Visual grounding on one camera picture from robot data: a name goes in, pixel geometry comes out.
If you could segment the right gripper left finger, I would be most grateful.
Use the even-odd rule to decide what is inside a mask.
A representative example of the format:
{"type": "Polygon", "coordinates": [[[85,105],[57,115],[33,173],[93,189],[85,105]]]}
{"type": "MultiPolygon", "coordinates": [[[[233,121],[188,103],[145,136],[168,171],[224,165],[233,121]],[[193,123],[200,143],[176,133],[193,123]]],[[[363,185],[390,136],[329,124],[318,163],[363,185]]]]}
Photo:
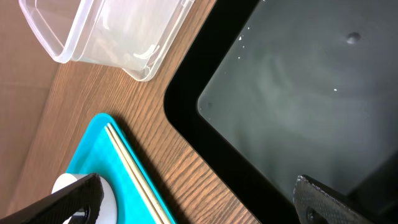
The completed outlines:
{"type": "Polygon", "coordinates": [[[98,174],[89,174],[1,219],[1,224],[95,223],[104,198],[98,174]]]}

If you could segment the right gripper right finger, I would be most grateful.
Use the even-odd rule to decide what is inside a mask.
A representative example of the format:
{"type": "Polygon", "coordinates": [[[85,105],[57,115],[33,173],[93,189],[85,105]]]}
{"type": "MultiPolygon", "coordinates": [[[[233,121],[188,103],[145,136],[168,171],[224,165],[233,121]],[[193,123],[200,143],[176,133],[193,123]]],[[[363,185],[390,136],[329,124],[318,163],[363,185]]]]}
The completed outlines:
{"type": "Polygon", "coordinates": [[[297,177],[293,203],[300,223],[391,223],[390,220],[355,205],[344,195],[307,175],[297,177]]]}

